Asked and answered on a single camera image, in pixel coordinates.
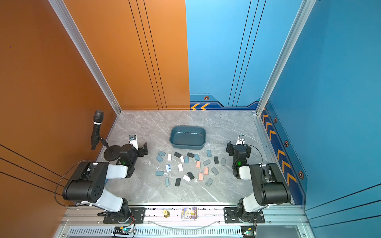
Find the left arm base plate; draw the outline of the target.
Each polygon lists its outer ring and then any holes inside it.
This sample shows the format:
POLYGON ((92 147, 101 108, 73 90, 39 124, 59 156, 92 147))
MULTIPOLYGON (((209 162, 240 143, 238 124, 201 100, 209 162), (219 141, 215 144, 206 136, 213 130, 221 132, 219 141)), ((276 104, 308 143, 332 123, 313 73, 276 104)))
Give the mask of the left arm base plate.
POLYGON ((145 218, 146 208, 144 207, 133 207, 130 208, 130 216, 128 218, 122 217, 120 215, 115 215, 106 213, 104 216, 104 224, 130 224, 132 221, 135 224, 143 224, 145 218))

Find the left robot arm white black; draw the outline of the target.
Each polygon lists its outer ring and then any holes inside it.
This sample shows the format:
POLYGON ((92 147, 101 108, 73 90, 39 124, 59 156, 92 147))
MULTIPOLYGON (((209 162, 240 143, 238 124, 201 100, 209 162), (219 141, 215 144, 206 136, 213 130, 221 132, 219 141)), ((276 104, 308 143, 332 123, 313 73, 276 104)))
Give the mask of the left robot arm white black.
POLYGON ((98 215, 104 217, 104 223, 142 223, 140 215, 144 215, 144 209, 130 209, 128 200, 108 191, 105 183, 110 179, 130 178, 138 158, 147 154, 147 143, 142 147, 137 147, 135 141, 107 146, 104 153, 107 162, 79 163, 63 189, 63 199, 102 209, 98 215))

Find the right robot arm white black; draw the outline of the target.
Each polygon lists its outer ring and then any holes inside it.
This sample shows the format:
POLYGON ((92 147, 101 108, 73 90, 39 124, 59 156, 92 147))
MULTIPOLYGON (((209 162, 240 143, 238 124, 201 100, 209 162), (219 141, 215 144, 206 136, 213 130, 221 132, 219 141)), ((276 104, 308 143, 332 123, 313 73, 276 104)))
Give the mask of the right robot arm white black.
POLYGON ((263 222, 262 210, 270 205, 291 202, 291 191, 277 163, 248 164, 253 147, 244 141, 227 143, 226 152, 232 156, 235 178, 251 181, 253 192, 241 198, 234 216, 242 223, 263 222))

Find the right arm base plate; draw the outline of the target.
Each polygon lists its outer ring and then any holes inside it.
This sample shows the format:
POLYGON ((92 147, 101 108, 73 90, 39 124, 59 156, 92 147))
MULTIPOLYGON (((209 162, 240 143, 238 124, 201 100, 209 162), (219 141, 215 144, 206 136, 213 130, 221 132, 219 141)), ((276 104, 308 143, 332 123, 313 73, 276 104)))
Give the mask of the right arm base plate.
POLYGON ((233 223, 254 223, 254 224, 264 224, 265 223, 265 216, 262 211, 259 212, 244 212, 239 213, 238 208, 236 207, 225 207, 223 208, 224 211, 224 219, 226 224, 233 224, 233 223))

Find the grey green eraser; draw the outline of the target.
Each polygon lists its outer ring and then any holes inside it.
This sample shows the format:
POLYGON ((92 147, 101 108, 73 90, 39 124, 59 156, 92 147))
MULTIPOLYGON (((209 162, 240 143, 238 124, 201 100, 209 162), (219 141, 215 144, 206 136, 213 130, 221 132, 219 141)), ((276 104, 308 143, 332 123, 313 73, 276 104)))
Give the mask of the grey green eraser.
POLYGON ((210 163, 211 163, 210 160, 203 161, 203 165, 204 165, 204 166, 207 166, 207 165, 209 165, 210 163))

